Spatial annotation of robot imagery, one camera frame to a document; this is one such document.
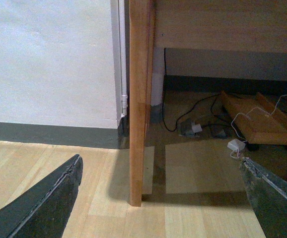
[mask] gray baseboard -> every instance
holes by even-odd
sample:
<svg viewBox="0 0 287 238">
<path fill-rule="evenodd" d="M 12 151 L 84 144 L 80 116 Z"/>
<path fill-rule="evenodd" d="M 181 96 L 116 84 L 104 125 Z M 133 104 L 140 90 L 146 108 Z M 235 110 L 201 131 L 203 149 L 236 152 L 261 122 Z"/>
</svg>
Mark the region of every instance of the gray baseboard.
<svg viewBox="0 0 287 238">
<path fill-rule="evenodd" d="M 287 94 L 287 81 L 238 78 L 211 78 L 167 75 L 164 80 L 167 90 L 193 92 L 221 92 L 266 95 Z"/>
<path fill-rule="evenodd" d="M 162 121 L 162 104 L 151 106 L 150 109 L 150 122 L 160 123 Z"/>
<path fill-rule="evenodd" d="M 120 149 L 122 138 L 122 124 L 106 129 L 0 122 L 2 141 Z"/>
</svg>

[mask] white pipe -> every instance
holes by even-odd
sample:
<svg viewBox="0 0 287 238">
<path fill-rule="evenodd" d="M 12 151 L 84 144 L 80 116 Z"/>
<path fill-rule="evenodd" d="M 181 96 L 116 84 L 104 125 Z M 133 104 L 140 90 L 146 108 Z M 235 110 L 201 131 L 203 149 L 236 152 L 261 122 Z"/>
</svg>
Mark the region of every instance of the white pipe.
<svg viewBox="0 0 287 238">
<path fill-rule="evenodd" d="M 122 78 L 122 114 L 127 115 L 128 95 L 127 95 L 127 72 L 126 72 L 126 31 L 125 31 L 125 0 L 118 0 L 119 8 L 119 38 L 120 38 L 120 61 Z"/>
</svg>

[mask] wooden tray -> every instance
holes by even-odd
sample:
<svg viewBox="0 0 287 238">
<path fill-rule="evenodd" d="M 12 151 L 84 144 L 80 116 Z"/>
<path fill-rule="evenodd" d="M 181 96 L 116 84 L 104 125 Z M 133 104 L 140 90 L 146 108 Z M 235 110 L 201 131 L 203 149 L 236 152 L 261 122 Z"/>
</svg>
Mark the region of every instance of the wooden tray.
<svg viewBox="0 0 287 238">
<path fill-rule="evenodd" d="M 246 114 L 255 107 L 260 107 L 269 113 L 275 108 L 275 105 L 260 93 L 257 93 L 256 99 L 238 99 L 222 91 L 221 99 L 232 118 L 235 118 L 238 113 Z M 271 116 L 255 109 L 249 117 L 251 119 L 239 115 L 235 120 L 248 143 L 287 145 L 287 116 L 282 111 L 276 109 Z"/>
</svg>

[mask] wooden desk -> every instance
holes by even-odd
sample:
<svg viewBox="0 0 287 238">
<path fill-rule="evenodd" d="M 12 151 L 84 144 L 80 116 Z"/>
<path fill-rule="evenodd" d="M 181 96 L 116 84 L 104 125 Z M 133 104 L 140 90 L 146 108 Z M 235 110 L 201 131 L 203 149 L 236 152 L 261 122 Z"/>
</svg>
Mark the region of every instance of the wooden desk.
<svg viewBox="0 0 287 238">
<path fill-rule="evenodd" d="M 287 0 L 130 0 L 130 204 L 142 199 L 153 46 L 287 53 Z"/>
</svg>

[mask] white power adapter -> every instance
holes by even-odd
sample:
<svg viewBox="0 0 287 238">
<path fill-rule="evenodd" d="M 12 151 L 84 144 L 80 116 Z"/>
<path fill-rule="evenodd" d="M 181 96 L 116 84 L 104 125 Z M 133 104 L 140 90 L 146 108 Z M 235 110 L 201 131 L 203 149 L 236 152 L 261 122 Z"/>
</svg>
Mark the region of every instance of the white power adapter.
<svg viewBox="0 0 287 238">
<path fill-rule="evenodd" d="M 242 151 L 245 148 L 245 143 L 238 139 L 234 139 L 227 144 L 227 147 L 234 152 Z"/>
</svg>

